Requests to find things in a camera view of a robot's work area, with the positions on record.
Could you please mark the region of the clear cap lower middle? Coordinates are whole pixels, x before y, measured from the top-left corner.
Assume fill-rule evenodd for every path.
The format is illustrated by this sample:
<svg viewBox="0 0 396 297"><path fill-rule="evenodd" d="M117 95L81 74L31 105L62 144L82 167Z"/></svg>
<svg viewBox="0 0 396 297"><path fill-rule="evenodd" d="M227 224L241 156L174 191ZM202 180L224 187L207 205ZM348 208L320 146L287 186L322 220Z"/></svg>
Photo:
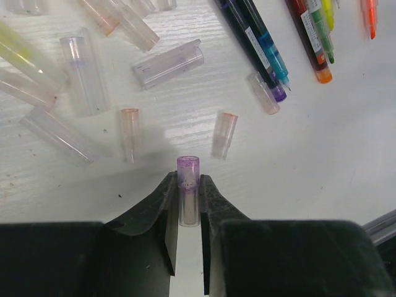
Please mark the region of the clear cap lower middle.
<svg viewBox="0 0 396 297"><path fill-rule="evenodd" d="M108 92L89 29L82 27L72 35L60 38L59 44L77 115L89 117L109 111Z"/></svg>

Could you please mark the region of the purple tinted pen cap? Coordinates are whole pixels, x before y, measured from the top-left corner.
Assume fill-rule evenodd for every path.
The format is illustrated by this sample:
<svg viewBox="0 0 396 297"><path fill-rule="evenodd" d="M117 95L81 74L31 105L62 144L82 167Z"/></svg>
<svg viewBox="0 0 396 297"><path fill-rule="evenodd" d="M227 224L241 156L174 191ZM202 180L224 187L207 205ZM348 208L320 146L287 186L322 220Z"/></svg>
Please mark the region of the purple tinted pen cap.
<svg viewBox="0 0 396 297"><path fill-rule="evenodd" d="M199 213L199 157L182 156L177 159L179 224L195 227L200 223Z"/></svg>

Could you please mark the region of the blue green pen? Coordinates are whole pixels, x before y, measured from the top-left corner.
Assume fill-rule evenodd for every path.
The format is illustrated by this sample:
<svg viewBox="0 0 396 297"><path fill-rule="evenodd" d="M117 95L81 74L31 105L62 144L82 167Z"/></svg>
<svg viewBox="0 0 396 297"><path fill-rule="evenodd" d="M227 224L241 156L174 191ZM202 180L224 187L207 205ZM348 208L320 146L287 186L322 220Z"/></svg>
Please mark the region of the blue green pen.
<svg viewBox="0 0 396 297"><path fill-rule="evenodd" d="M264 67L267 70L270 69L270 75L277 82L291 90L288 69L254 1L228 1L228 3L232 4L247 22L248 28L245 29L245 33L252 45L258 49L258 55L264 62Z"/></svg>

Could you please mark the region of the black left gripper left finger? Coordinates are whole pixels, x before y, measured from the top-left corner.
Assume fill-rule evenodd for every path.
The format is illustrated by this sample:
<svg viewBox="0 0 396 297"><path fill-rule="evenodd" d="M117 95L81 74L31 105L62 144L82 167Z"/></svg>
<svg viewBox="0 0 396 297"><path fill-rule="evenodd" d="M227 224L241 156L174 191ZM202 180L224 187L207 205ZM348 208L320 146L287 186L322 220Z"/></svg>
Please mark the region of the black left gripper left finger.
<svg viewBox="0 0 396 297"><path fill-rule="evenodd" d="M168 296L176 270L177 174L108 223L1 225L2 296Z"/></svg>

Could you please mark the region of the long clear cap lower left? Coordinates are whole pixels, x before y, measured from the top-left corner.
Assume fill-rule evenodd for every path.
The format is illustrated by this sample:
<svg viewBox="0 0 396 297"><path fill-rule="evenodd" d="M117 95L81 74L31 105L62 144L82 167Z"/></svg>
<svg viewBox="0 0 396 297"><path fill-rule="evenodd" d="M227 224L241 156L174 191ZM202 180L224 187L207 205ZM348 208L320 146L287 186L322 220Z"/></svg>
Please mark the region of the long clear cap lower left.
<svg viewBox="0 0 396 297"><path fill-rule="evenodd" d="M98 160L99 155L88 139L43 108L32 109L20 123L78 166L88 166Z"/></svg>

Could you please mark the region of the tall clear pen cap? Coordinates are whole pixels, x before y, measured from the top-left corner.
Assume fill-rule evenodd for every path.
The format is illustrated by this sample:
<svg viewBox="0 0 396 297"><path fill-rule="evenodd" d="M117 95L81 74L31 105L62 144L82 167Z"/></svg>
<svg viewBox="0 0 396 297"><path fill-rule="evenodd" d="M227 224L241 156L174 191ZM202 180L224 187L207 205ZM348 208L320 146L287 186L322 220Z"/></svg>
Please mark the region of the tall clear pen cap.
<svg viewBox="0 0 396 297"><path fill-rule="evenodd" d="M48 13L44 0L5 0L7 11L18 15L45 15Z"/></svg>

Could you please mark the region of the yellow tinted pen cap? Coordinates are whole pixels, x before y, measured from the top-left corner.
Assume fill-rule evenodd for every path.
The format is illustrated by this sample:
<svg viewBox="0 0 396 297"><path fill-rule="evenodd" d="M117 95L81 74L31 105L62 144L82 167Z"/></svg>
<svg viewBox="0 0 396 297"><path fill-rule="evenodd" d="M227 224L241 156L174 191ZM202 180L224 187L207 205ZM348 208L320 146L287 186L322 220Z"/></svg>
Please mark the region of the yellow tinted pen cap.
<svg viewBox="0 0 396 297"><path fill-rule="evenodd" d="M67 74L48 55L1 21L1 57L37 84L58 91Z"/></svg>

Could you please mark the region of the red pen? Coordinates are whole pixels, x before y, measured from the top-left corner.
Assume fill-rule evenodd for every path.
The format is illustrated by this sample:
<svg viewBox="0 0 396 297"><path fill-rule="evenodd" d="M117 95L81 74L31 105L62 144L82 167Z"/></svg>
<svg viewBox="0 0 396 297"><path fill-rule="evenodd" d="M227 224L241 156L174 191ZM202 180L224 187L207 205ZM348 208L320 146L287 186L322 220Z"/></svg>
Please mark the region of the red pen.
<svg viewBox="0 0 396 297"><path fill-rule="evenodd" d="M375 39L377 31L378 0L360 0L364 26L370 39Z"/></svg>

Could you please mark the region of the clear cap centre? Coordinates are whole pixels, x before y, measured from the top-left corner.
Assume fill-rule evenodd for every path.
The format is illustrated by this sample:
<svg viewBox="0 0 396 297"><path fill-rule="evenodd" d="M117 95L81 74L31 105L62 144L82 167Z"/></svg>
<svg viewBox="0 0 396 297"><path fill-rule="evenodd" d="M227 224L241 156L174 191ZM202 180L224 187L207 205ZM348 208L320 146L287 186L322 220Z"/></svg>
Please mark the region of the clear cap centre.
<svg viewBox="0 0 396 297"><path fill-rule="evenodd" d="M119 26L119 20L111 14L103 1L78 0L77 3L106 37Z"/></svg>

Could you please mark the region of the orange tinted cap right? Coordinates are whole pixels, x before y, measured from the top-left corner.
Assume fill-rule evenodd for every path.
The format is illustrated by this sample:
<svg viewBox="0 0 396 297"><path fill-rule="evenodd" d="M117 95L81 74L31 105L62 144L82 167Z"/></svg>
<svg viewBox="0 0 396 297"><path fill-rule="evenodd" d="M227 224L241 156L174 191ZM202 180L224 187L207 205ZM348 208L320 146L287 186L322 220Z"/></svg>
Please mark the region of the orange tinted cap right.
<svg viewBox="0 0 396 297"><path fill-rule="evenodd" d="M177 0L158 0L158 12L170 11L177 8Z"/></svg>

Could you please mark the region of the clear cap near pens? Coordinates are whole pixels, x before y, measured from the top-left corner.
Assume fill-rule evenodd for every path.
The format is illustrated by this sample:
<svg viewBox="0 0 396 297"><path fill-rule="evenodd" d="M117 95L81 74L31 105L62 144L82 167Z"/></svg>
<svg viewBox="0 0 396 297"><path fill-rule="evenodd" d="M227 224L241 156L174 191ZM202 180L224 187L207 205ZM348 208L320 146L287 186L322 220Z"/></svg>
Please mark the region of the clear cap near pens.
<svg viewBox="0 0 396 297"><path fill-rule="evenodd" d="M274 115L279 112L280 107L272 95L268 85L258 72L253 72L247 76L247 81L251 86L253 94L256 96L262 109L268 115Z"/></svg>

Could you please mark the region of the dark orange tipped pen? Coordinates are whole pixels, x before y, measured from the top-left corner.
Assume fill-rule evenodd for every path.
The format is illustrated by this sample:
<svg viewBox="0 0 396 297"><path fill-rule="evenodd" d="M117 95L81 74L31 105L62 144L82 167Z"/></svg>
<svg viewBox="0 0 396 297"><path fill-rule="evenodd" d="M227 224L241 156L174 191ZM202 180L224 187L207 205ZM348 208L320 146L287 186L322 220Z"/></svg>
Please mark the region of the dark orange tipped pen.
<svg viewBox="0 0 396 297"><path fill-rule="evenodd" d="M285 1L315 75L321 84L332 80L331 71L305 1Z"/></svg>

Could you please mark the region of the light green marker pen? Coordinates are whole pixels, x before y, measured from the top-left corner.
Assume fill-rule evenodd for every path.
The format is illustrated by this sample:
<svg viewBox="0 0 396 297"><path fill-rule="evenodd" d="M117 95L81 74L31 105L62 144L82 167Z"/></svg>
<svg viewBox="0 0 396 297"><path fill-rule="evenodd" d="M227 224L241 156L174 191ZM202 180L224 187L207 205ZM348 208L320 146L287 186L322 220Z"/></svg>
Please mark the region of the light green marker pen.
<svg viewBox="0 0 396 297"><path fill-rule="evenodd" d="M327 25L324 9L320 0L307 0L306 5L311 15L317 35L321 41L322 48L331 64L334 60L334 46L330 37L330 29Z"/></svg>

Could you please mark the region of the beige yellow pen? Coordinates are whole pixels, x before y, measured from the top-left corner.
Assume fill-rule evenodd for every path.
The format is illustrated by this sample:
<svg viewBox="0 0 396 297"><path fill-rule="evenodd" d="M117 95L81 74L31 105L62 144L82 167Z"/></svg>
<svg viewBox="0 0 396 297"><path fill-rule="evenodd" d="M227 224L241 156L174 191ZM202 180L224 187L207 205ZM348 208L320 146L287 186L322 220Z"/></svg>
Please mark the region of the beige yellow pen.
<svg viewBox="0 0 396 297"><path fill-rule="evenodd" d="M335 23L332 0L322 0L321 3L322 3L322 8L325 13L328 27L329 27L330 31L332 31L334 29L334 23Z"/></svg>

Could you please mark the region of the aluminium front rail frame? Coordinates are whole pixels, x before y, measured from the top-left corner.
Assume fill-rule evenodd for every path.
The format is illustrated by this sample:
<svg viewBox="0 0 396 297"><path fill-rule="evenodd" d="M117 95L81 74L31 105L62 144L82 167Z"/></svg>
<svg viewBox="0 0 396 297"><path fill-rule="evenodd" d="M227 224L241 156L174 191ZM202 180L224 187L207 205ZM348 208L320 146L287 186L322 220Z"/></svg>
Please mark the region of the aluminium front rail frame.
<svg viewBox="0 0 396 297"><path fill-rule="evenodd" d="M393 210L363 226L375 246L395 237L395 219L396 210Z"/></svg>

